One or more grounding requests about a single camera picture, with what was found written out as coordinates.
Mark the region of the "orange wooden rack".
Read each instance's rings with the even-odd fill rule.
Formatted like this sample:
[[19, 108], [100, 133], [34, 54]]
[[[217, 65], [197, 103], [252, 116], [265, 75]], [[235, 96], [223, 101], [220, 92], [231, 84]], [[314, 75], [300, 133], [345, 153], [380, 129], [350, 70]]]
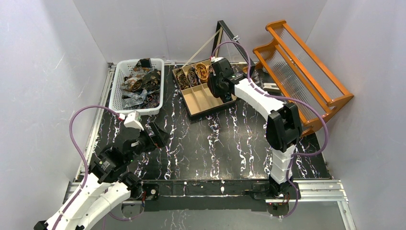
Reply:
[[255, 68], [268, 73], [283, 96], [303, 101], [314, 109], [297, 105], [303, 136], [315, 133], [322, 128], [317, 114], [328, 122], [354, 95], [285, 20], [271, 22], [265, 29], [272, 39], [253, 49], [258, 58]]

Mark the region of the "pile of patterned ties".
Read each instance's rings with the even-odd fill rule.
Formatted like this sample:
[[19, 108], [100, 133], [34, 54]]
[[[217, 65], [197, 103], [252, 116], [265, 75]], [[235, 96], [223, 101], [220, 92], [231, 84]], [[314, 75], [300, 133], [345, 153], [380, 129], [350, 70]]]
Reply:
[[143, 58], [124, 77], [120, 86], [125, 110], [150, 109], [159, 106], [161, 71], [152, 66], [151, 59]]

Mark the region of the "blue green tie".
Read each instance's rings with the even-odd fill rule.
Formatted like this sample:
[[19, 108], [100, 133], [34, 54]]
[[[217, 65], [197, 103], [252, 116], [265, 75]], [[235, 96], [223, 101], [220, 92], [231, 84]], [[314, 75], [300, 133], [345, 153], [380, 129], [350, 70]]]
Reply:
[[222, 100], [223, 103], [227, 103], [227, 102], [233, 101], [233, 99], [232, 99], [232, 94], [229, 93], [229, 92], [227, 92], [226, 94], [220, 96], [220, 99]]

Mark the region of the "white stapler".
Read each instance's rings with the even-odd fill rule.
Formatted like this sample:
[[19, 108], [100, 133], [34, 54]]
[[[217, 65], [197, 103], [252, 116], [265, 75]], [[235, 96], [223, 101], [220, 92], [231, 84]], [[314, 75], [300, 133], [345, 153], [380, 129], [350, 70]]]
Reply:
[[266, 92], [280, 93], [281, 90], [276, 83], [264, 83], [262, 89]]

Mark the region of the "rolled purple patterned tie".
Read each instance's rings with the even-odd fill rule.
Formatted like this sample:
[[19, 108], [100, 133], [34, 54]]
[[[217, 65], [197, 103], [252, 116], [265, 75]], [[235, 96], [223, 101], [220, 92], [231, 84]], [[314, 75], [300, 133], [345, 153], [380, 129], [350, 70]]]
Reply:
[[194, 87], [200, 84], [199, 77], [196, 74], [195, 68], [191, 67], [187, 71], [187, 80], [189, 81], [190, 87]]

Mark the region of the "glass box lid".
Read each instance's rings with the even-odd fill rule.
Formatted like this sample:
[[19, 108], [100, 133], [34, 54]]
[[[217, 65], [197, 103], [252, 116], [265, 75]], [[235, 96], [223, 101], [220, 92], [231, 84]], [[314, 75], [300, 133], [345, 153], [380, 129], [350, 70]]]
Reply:
[[[255, 71], [255, 63], [250, 58], [249, 52], [238, 42], [239, 36], [238, 35], [234, 36], [234, 34], [231, 32], [231, 30], [228, 28], [228, 26], [223, 20], [217, 21], [216, 32], [218, 32], [218, 35], [215, 35], [214, 37], [212, 56], [218, 56], [221, 44], [231, 43], [236, 47], [236, 49], [243, 57], [243, 59], [247, 62], [247, 64], [249, 64], [249, 67], [246, 70], [246, 72], [249, 71], [249, 74], [252, 75]], [[225, 34], [226, 37], [228, 37], [230, 40], [222, 42], [223, 34]]]

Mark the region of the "rolled orange tie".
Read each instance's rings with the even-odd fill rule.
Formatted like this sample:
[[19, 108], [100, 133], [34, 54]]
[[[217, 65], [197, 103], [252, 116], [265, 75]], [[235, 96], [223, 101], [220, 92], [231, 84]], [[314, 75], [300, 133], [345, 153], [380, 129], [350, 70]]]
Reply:
[[201, 83], [207, 83], [209, 79], [208, 66], [203, 63], [198, 63], [195, 66], [195, 72]]

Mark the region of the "wooden tie storage box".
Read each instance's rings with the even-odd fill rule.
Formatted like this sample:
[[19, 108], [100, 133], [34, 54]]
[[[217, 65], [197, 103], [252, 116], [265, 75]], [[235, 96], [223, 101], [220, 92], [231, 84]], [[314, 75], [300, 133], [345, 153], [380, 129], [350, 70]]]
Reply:
[[[180, 89], [180, 87], [179, 87], [179, 84], [178, 84], [178, 81], [176, 78], [176, 70], [183, 69], [185, 75], [187, 75], [188, 69], [191, 67], [195, 68], [196, 64], [198, 64], [198, 63], [203, 63], [207, 66], [211, 65], [210, 60], [206, 59], [206, 60], [203, 60], [200, 62], [183, 65], [172, 71], [175, 83], [179, 89]], [[237, 100], [237, 98], [233, 95], [232, 96], [233, 101], [223, 103], [221, 101], [221, 99], [215, 98], [211, 94], [207, 83], [201, 83], [201, 82], [197, 86], [189, 87], [185, 90], [180, 89], [180, 92], [181, 92], [181, 97], [183, 98], [187, 111], [189, 113], [189, 117], [191, 119], [197, 119], [200, 117], [211, 115], [222, 109], [227, 109], [227, 108], [233, 106]]]

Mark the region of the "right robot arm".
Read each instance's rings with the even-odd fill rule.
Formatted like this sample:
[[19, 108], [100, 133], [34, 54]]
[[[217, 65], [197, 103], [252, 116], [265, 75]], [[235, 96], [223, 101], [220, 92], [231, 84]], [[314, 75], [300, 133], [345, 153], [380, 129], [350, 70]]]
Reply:
[[292, 182], [291, 161], [302, 125], [298, 107], [271, 97], [259, 88], [247, 74], [237, 73], [224, 57], [211, 57], [213, 72], [208, 87], [215, 98], [232, 94], [252, 106], [266, 120], [266, 140], [272, 148], [272, 166], [269, 185], [253, 188], [252, 193], [266, 192], [270, 196], [285, 195]]

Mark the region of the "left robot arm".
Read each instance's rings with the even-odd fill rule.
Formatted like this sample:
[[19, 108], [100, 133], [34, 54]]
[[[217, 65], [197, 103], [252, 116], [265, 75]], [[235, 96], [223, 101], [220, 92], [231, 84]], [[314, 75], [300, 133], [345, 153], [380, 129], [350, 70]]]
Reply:
[[138, 155], [165, 147], [169, 134], [155, 123], [150, 124], [152, 134], [149, 134], [139, 122], [137, 111], [127, 115], [112, 109], [108, 111], [123, 121], [124, 127], [139, 130], [139, 136], [126, 140], [122, 147], [106, 146], [96, 160], [87, 163], [74, 139], [72, 119], [69, 135], [82, 158], [85, 174], [63, 206], [49, 219], [37, 222], [35, 230], [90, 230], [125, 200], [146, 197], [142, 180], [127, 171], [127, 167]]

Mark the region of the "rolled dark striped tie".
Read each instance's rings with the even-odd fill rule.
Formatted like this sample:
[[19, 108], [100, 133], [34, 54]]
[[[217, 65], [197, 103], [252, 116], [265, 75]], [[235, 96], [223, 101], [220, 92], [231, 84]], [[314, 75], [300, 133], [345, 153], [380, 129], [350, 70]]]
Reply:
[[190, 87], [187, 76], [185, 75], [183, 69], [176, 70], [176, 78], [181, 90], [185, 90]]

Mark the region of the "white plastic basket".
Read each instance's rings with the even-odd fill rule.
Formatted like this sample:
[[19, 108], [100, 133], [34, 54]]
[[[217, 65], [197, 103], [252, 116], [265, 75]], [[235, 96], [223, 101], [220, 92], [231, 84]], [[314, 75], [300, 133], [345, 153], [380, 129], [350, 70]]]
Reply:
[[159, 58], [119, 62], [108, 107], [122, 114], [136, 110], [140, 115], [157, 115], [163, 106], [164, 76], [164, 61]]

